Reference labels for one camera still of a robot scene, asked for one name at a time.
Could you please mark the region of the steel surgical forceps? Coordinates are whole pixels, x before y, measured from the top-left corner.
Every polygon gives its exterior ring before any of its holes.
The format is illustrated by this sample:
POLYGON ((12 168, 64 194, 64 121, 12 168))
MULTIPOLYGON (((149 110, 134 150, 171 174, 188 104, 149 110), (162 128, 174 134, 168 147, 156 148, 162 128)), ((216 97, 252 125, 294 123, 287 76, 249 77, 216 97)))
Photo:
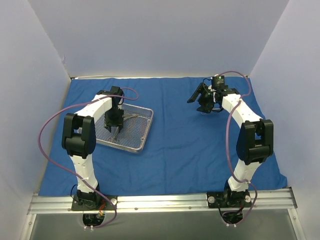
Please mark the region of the steel surgical forceps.
POLYGON ((123 116, 123 120, 126 121, 128 119, 132 119, 132 118, 135 118, 135 117, 138 117, 138 116, 139 116, 139 114, 125 114, 123 116))

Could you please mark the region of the steel surgical scissors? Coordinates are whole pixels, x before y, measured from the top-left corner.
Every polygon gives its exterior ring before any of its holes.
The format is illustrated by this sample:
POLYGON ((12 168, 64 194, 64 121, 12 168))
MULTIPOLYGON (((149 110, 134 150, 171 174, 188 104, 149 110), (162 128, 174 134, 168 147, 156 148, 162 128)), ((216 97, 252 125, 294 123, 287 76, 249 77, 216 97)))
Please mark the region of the steel surgical scissors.
POLYGON ((107 140, 110 141, 110 142, 116 141, 117 138, 118 138, 118 135, 119 135, 119 131, 117 130, 117 131, 114 132, 114 134, 112 136, 108 137, 107 140))

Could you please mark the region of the steel mesh instrument tray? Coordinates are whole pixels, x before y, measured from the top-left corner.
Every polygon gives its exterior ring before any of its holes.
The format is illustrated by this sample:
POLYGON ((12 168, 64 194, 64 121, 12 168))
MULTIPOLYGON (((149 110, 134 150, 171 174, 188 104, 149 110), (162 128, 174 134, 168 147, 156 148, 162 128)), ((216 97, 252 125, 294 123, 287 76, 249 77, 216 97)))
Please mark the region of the steel mesh instrument tray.
POLYGON ((101 116, 95 123, 96 143, 131 153, 139 153, 147 140, 154 111, 150 108, 126 103, 122 105, 122 109, 124 115, 139 114, 139 116, 123 121, 123 129, 115 141, 108 141, 108 137, 111 137, 118 127, 112 127, 112 133, 110 133, 104 127, 104 116, 101 116))

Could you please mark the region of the blue surgical cloth wrap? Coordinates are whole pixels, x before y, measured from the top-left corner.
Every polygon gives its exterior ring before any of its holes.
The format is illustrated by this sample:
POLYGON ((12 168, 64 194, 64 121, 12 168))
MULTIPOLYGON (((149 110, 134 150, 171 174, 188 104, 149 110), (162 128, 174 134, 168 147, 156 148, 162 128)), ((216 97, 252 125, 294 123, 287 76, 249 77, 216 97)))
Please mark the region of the blue surgical cloth wrap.
POLYGON ((140 153, 97 145, 94 173, 107 195, 146 196, 222 191, 230 170, 238 162, 239 127, 228 113, 203 114, 198 103, 188 103, 201 78, 74 79, 64 106, 91 101, 100 90, 125 89, 133 105, 152 109, 152 124, 140 153))

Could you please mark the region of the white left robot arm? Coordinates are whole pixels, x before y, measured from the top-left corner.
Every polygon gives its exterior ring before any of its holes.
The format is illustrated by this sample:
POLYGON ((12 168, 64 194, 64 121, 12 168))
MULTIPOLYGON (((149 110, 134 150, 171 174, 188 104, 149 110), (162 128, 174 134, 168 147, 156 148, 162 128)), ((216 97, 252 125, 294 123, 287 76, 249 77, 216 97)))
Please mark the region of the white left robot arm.
POLYGON ((109 91, 100 90, 92 100, 76 113, 68 113, 63 120, 62 148, 70 156, 77 176, 76 197, 78 203, 95 210, 100 206, 101 196, 96 193, 99 183, 95 177, 92 153, 96 148, 95 123, 104 117, 104 128, 121 131, 124 125, 124 110, 121 105, 123 90, 112 86, 109 91))

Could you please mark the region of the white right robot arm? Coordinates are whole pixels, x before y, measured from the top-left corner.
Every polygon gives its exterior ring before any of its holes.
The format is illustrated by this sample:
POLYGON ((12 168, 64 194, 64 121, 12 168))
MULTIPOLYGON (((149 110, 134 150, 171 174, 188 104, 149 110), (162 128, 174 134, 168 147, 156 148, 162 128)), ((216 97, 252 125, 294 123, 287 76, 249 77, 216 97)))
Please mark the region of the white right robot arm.
POLYGON ((251 180, 256 170, 273 154, 274 124, 257 115, 245 103, 243 95, 226 85, 224 75, 215 75, 210 81, 210 85, 200 83, 188 103, 197 101, 197 111, 201 113, 227 111, 227 123, 234 120, 239 126, 236 143, 238 162, 230 168, 231 177, 222 193, 223 203, 232 207, 240 200, 250 201, 248 188, 251 180))

